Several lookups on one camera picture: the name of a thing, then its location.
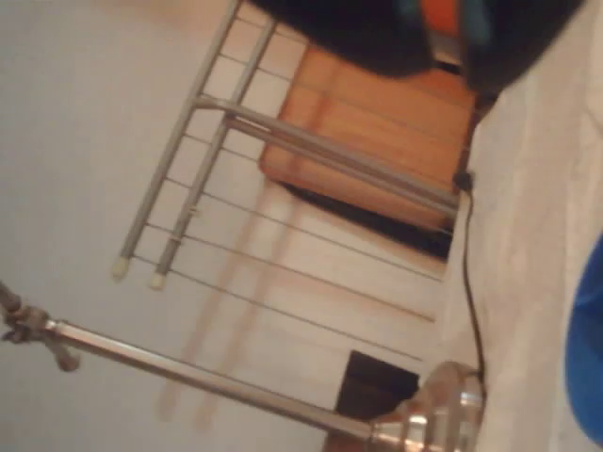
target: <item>metal rod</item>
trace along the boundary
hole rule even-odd
[[[272,34],[276,28],[276,21],[270,19],[267,25],[262,30],[260,37],[258,38],[257,44],[253,48],[252,55],[250,56],[250,60],[248,65],[245,67],[243,74],[241,75],[238,83],[235,87],[235,92],[233,93],[230,103],[239,104],[249,86],[253,80],[253,75],[257,70],[257,67],[262,60],[262,57],[266,53],[266,49],[268,48],[270,39],[272,38]],[[207,179],[209,178],[209,174],[211,173],[214,164],[216,163],[216,159],[218,158],[218,154],[226,138],[226,134],[228,133],[228,126],[226,125],[224,119],[220,122],[218,130],[214,135],[211,144],[209,145],[209,149],[207,150],[207,154],[204,157],[204,161],[199,167],[197,174],[195,175],[195,179],[192,183],[190,191],[188,192],[187,199],[185,200],[180,213],[178,214],[178,219],[174,225],[174,228],[171,232],[171,237],[166,244],[166,247],[161,254],[161,258],[159,259],[159,264],[157,264],[157,268],[155,269],[155,275],[150,282],[150,287],[155,290],[161,290],[165,284],[166,275],[168,271],[170,271],[171,263],[173,262],[173,258],[176,255],[178,247],[185,235],[188,223],[190,222],[191,214],[193,208],[201,198],[202,193],[204,192],[205,184],[207,183]]]
[[[209,49],[207,50],[207,56],[204,59],[195,81],[193,82],[192,88],[187,96],[184,106],[180,112],[180,116],[173,126],[170,138],[166,144],[165,150],[161,155],[161,159],[157,164],[155,173],[151,179],[149,187],[144,195],[142,203],[134,217],[132,226],[123,242],[120,255],[118,256],[111,273],[116,280],[122,279],[128,270],[130,259],[134,255],[136,246],[142,235],[142,230],[151,214],[151,210],[155,204],[159,190],[163,184],[163,181],[168,174],[171,163],[178,151],[180,142],[182,141],[183,134],[187,130],[188,124],[195,108],[195,102],[199,95],[202,94],[205,84],[209,79],[209,75],[212,72],[214,63],[220,55],[220,50],[228,37],[228,32],[236,19],[236,13],[238,12],[241,0],[232,0],[229,5],[224,18],[222,19],[218,31],[216,32],[216,38],[212,41]]]
[[[456,209],[450,207],[449,205],[442,204],[439,201],[433,201],[430,197],[421,195],[415,190],[409,188],[408,186],[392,184],[388,182],[387,179],[380,177],[379,175],[374,175],[366,170],[357,169],[353,165],[338,162],[336,160],[328,158],[324,156],[324,153],[321,153],[316,147],[311,147],[308,145],[301,146],[295,143],[295,139],[287,139],[286,137],[275,136],[270,132],[266,132],[248,122],[232,118],[226,119],[226,122],[229,127],[238,130],[239,132],[243,132],[244,134],[262,139],[268,143],[272,143],[282,148],[285,148],[291,151],[292,153],[314,160],[315,162],[318,162],[326,167],[347,174],[355,179],[371,184],[372,186],[382,188],[387,192],[399,195],[409,201],[413,201],[425,207],[434,209],[438,212],[442,212],[448,217],[456,213]]]
[[[224,377],[201,367],[84,330],[67,322],[48,321],[45,331],[53,340],[65,345],[136,367],[159,377],[178,381],[193,388],[228,397],[308,426],[336,432],[361,441],[367,441],[371,435],[371,425],[368,423]]]
[[[275,120],[244,106],[234,105],[221,99],[204,95],[198,99],[197,106],[199,108],[222,110],[227,115],[237,116],[246,121],[259,124],[261,127],[269,129],[272,132],[277,132],[279,137],[288,139],[289,141],[295,140],[298,144],[302,143],[304,146],[311,146],[313,152],[322,152],[324,156],[336,159],[342,164],[355,166],[356,168],[362,166],[364,170],[372,171],[379,178],[395,181],[397,184],[411,188],[416,193],[430,197],[432,200],[441,203],[442,206],[449,207],[443,213],[451,218],[456,217],[459,205],[458,196],[435,186],[430,186],[410,174],[396,172],[369,155],[352,152],[349,148],[328,138],[318,137],[295,125]]]

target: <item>orange object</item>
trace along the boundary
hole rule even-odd
[[[310,47],[279,119],[454,193],[474,101],[452,73],[381,78]],[[427,229],[447,223],[439,212],[275,145],[266,147],[260,168],[272,180]]]
[[[454,38],[459,37],[461,0],[421,0],[428,28]]]

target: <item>drying rack leg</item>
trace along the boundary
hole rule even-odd
[[[171,163],[173,162],[176,152],[180,146],[180,142],[182,141],[182,137],[187,130],[188,124],[190,123],[190,119],[196,110],[195,103],[197,97],[204,90],[216,59],[220,55],[220,50],[225,43],[226,38],[228,37],[228,32],[230,31],[231,26],[236,19],[236,14],[241,3],[242,0],[232,0],[228,5],[224,18],[218,27],[216,38],[214,38],[210,48],[207,51],[207,56],[204,60],[204,63],[199,70],[197,77],[195,78],[192,89],[188,94],[180,116],[178,117],[178,120],[171,131],[170,138],[168,139],[165,150],[161,155],[159,163],[157,164],[157,168],[153,174],[151,183],[144,194],[144,198],[136,213],[134,221],[132,222],[132,226],[130,227],[130,230],[128,231],[128,234],[123,242],[120,255],[111,268],[111,274],[117,281],[121,280],[128,271],[130,259],[134,255],[136,246],[140,241],[142,230],[147,224],[157,196],[159,195],[159,190],[161,189],[163,181],[168,174]]]
[[[262,30],[257,44],[253,48],[249,63],[245,67],[243,74],[238,80],[235,91],[230,99],[231,103],[238,105],[243,101],[243,98],[245,97],[245,94],[252,83],[253,75],[260,64],[262,57],[266,53],[275,29],[276,22],[270,19]],[[218,131],[214,135],[211,144],[209,145],[209,149],[204,157],[204,161],[195,175],[195,179],[188,192],[187,199],[185,200],[182,209],[178,214],[178,219],[176,220],[174,228],[171,231],[170,239],[168,240],[168,243],[161,254],[161,258],[159,259],[159,263],[155,269],[155,274],[149,283],[149,286],[154,290],[162,290],[165,285],[166,275],[170,271],[173,258],[176,255],[178,247],[180,247],[182,239],[185,235],[188,223],[190,222],[190,218],[193,214],[193,209],[204,192],[205,184],[207,183],[209,174],[216,163],[216,159],[218,158],[218,154],[224,139],[226,138],[228,130],[228,124],[226,123],[225,118],[222,118]]]

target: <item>electrical cord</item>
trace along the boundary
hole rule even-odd
[[[463,284],[467,298],[467,307],[469,308],[469,318],[471,328],[475,339],[475,347],[478,355],[478,373],[477,377],[481,383],[481,388],[485,395],[485,377],[486,377],[486,360],[483,351],[483,338],[481,335],[480,321],[478,320],[478,311],[473,297],[473,289],[469,279],[469,226],[473,217],[475,199],[473,197],[473,181],[474,175],[471,172],[464,171],[457,173],[454,176],[454,184],[467,194],[469,197],[469,205],[464,224],[464,251],[463,251]]]

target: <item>blue object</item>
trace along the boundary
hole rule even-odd
[[[580,426],[603,445],[603,235],[576,293],[565,349],[565,384]]]

